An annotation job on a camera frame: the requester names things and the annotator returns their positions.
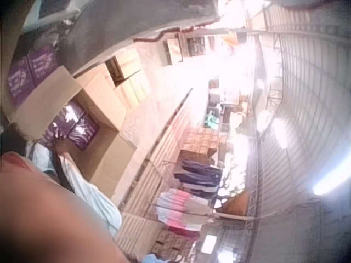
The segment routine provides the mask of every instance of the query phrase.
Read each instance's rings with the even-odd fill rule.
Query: white shirt
[[[99,189],[87,182],[78,169],[67,159],[60,156],[62,168],[71,183],[75,194],[88,203],[106,223],[113,238],[122,226],[122,216],[117,207]],[[32,161],[41,171],[56,174],[50,159],[50,151],[41,144],[35,144]]]

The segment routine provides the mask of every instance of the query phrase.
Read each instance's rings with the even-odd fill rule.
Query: open cardboard box
[[[85,151],[68,142],[68,152],[82,175],[111,197],[136,148],[118,134],[126,112],[120,111],[120,101],[103,75],[96,75],[83,89],[64,67],[59,67],[16,110],[11,122],[17,123],[28,139],[40,139],[73,98],[100,129]]]

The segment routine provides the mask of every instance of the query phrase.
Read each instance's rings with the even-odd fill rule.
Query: skin
[[[16,153],[1,158],[0,233],[35,262],[128,262],[83,200]]]

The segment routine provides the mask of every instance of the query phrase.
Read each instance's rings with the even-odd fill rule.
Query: purple packaging
[[[68,135],[68,138],[74,142],[78,149],[85,151],[99,129],[100,127],[90,115],[85,114]]]
[[[50,146],[55,137],[61,136],[62,138],[66,138],[84,113],[84,109],[78,102],[75,100],[69,101],[50,123],[43,134],[42,143]]]
[[[28,61],[36,86],[59,67],[52,45],[46,45],[29,53]]]
[[[35,89],[27,58],[11,65],[7,82],[12,100],[19,107]]]

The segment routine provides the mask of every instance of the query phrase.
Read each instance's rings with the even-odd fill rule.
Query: dark hair
[[[17,128],[17,125],[15,123],[11,123],[0,135],[0,154],[2,156],[7,152],[16,152],[19,155],[26,157],[27,143],[28,141],[24,138],[20,130]],[[30,156],[33,155],[35,144],[36,143],[34,142],[32,148],[30,149]],[[66,188],[72,193],[75,193],[72,185],[64,173],[60,157],[55,150],[55,147],[51,149],[50,159],[56,171],[59,184],[63,188]]]

